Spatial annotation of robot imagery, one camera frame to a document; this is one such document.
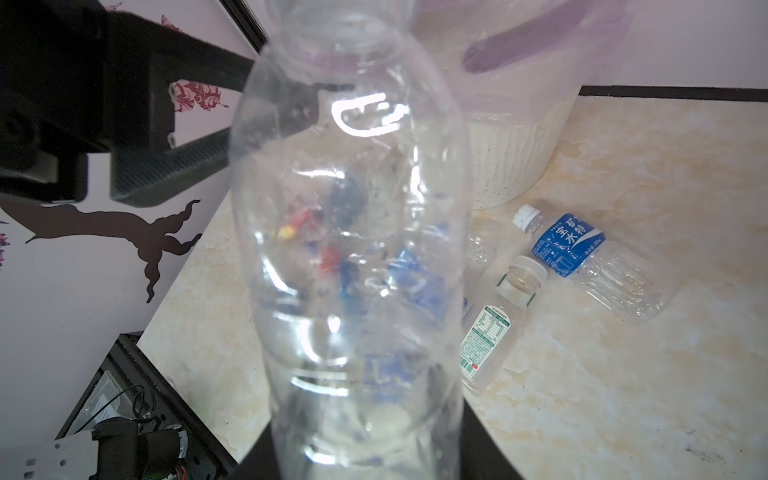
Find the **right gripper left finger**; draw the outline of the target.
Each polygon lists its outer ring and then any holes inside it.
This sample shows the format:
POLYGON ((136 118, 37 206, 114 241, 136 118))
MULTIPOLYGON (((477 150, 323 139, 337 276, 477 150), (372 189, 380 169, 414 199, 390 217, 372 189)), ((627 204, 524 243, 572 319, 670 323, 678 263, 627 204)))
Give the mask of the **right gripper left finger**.
POLYGON ((88 158, 111 159, 110 196, 154 207, 227 165, 228 133, 170 143, 169 87, 241 91, 252 61, 97 1, 1 5, 1 191, 38 203, 87 193, 88 158))

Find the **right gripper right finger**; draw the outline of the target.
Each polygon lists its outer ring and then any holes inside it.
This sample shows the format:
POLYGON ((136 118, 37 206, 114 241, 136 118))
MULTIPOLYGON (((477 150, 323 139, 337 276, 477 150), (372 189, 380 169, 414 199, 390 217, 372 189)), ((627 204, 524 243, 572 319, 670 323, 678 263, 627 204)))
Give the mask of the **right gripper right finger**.
MULTIPOLYGON (((249 453, 230 474, 231 479, 281 478, 270 427, 268 422, 249 453)), ((461 479, 522 479, 467 400, 464 401, 460 450, 461 479)))

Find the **clear unlabelled bottle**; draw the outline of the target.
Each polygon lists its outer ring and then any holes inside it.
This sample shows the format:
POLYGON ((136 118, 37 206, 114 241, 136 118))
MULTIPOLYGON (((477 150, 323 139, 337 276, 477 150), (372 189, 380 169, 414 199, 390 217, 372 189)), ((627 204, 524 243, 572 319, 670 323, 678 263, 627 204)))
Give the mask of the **clear unlabelled bottle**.
POLYGON ((455 479, 469 170, 400 1, 273 1, 231 201, 285 479, 455 479))

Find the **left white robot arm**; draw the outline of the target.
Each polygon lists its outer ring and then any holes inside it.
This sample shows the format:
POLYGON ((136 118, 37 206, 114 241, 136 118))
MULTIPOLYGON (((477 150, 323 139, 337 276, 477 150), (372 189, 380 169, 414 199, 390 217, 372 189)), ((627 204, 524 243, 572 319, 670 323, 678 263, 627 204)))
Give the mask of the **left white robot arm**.
POLYGON ((134 420, 112 418, 42 444, 3 449, 3 479, 178 479, 188 453, 185 429, 145 432, 134 420))

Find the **blue label bottle by bin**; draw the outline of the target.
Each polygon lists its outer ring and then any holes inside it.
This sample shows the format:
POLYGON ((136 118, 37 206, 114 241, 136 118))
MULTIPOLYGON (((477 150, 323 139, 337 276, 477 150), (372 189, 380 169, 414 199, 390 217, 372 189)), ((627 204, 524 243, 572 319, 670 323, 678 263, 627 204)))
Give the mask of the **blue label bottle by bin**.
POLYGON ((572 213, 521 206, 513 224, 530 237, 533 257, 625 321, 644 323, 672 301, 667 269, 572 213))

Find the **white ribbed trash bin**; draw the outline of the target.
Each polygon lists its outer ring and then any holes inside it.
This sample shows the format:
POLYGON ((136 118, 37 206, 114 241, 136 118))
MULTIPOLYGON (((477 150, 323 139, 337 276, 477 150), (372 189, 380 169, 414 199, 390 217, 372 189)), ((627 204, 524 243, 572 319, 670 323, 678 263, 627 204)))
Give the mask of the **white ribbed trash bin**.
POLYGON ((572 91, 536 123, 502 126, 468 122, 474 185, 472 208, 508 203, 528 191, 549 165, 579 91, 572 91))

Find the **green label clear bottle right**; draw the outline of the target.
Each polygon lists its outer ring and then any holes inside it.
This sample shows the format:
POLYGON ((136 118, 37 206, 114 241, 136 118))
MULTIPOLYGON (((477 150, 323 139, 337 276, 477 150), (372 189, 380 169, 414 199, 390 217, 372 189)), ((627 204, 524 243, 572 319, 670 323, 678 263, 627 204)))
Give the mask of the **green label clear bottle right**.
POLYGON ((518 256, 494 284, 469 301, 460 346, 462 382, 480 396, 499 371, 524 326, 527 310, 548 278, 539 261, 518 256))

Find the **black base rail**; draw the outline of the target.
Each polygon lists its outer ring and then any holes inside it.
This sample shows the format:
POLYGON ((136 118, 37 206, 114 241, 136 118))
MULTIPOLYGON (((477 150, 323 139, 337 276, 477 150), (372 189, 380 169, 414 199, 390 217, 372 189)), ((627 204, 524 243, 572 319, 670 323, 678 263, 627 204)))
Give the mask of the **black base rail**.
POLYGON ((225 479, 238 462, 138 347, 121 334, 57 439, 84 433, 97 447, 88 479, 225 479))

